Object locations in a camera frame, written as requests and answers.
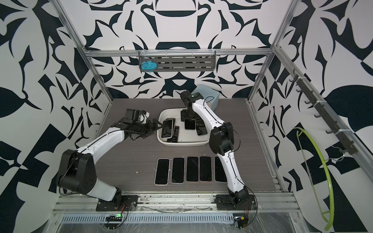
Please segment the phone light blue case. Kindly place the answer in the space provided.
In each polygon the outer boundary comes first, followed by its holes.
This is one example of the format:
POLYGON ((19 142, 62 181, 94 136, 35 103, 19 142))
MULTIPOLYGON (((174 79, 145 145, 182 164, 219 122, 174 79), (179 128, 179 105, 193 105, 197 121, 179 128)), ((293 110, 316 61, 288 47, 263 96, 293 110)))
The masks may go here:
POLYGON ((205 123, 203 120, 197 120, 195 122, 196 124, 196 132, 197 132, 197 135, 198 136, 204 136, 204 135, 207 135, 207 128, 205 126, 205 123))

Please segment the phone white case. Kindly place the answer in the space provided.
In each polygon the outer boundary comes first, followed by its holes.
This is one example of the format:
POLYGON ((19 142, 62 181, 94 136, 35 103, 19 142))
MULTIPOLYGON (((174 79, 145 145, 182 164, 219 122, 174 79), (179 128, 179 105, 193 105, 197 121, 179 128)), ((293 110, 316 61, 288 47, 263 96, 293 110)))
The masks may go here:
POLYGON ((160 158, 157 161, 155 185, 167 185, 169 180, 170 159, 160 158))

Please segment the phone dark case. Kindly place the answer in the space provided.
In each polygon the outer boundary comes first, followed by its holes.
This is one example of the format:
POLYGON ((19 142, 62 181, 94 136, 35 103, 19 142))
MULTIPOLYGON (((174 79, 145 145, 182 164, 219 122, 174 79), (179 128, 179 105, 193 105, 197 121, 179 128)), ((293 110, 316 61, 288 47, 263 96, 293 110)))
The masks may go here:
POLYGON ((199 158, 188 157, 186 164, 186 181, 187 182, 198 182, 199 180, 199 158))

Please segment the phone grey case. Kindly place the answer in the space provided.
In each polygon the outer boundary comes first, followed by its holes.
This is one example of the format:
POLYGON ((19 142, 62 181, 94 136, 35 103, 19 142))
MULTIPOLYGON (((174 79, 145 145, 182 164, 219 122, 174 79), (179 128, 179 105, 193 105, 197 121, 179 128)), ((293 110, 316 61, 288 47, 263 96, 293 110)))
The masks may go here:
POLYGON ((172 166, 172 183, 183 183, 185 177, 185 159, 181 158, 174 158, 173 159, 173 166, 172 166))

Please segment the phone pink case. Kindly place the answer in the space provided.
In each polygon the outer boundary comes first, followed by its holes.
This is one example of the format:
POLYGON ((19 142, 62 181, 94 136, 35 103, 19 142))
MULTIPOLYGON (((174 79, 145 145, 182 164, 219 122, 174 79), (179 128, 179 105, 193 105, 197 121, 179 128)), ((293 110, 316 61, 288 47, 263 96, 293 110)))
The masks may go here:
POLYGON ((227 177, 225 175, 224 168, 218 156, 214 158, 214 163, 215 163, 215 170, 214 170, 215 181, 220 182, 220 183, 226 183, 227 177))
POLYGON ((200 171, 199 178, 201 182, 212 181, 212 160, 211 157, 201 156, 200 157, 200 171))

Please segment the phone pale blue case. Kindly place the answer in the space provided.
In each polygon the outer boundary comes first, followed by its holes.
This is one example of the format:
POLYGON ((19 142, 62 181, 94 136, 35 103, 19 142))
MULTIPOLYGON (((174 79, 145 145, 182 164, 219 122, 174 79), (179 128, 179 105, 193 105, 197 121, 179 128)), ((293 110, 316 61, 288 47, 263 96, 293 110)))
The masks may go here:
POLYGON ((184 125, 185 125, 185 130, 196 130, 195 120, 185 119, 184 125))

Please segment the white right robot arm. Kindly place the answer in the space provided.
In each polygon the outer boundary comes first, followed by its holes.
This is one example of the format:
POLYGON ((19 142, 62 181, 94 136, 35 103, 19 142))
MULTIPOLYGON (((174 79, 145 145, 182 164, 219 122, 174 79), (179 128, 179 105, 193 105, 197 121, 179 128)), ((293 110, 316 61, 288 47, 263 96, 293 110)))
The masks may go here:
POLYGON ((234 129, 230 122, 224 122, 207 105, 206 98, 200 93, 192 94, 184 91, 180 98, 186 106, 181 112, 181 119, 201 119, 208 132, 210 132, 209 146, 219 157, 227 178, 227 199, 222 204, 237 208, 249 200, 249 192, 242 180, 234 156, 234 129))

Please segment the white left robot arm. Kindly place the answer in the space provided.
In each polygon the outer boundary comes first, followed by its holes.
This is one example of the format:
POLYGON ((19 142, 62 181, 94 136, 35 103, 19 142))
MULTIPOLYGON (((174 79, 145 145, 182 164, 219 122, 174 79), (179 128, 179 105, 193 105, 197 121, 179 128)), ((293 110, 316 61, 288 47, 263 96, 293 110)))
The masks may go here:
POLYGON ((125 116, 113 123, 101 136, 76 150, 66 150, 61 157, 56 185, 59 192, 67 190, 119 205, 121 190, 97 177, 96 163, 113 147, 130 138, 147 138, 162 128, 157 119, 151 120, 145 110, 127 109, 125 116))

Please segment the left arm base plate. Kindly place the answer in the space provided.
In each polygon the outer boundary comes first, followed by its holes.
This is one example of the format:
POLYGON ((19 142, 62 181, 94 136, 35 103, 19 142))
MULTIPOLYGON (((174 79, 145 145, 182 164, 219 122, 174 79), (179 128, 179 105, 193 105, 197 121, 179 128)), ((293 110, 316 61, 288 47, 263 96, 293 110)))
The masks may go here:
POLYGON ((132 209, 136 208, 138 205, 139 196, 138 195, 122 195, 119 201, 104 201, 99 199, 96 206, 97 212, 107 212, 107 211, 121 211, 122 208, 132 209))

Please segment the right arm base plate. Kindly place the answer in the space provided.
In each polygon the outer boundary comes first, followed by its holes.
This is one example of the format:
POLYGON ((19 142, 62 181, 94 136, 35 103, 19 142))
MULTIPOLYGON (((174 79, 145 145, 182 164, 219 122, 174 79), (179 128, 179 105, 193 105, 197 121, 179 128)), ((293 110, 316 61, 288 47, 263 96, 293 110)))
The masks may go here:
POLYGON ((244 211, 256 210, 257 205, 253 195, 247 195, 240 201, 236 200, 232 195, 217 195, 214 203, 218 210, 226 211, 244 211))

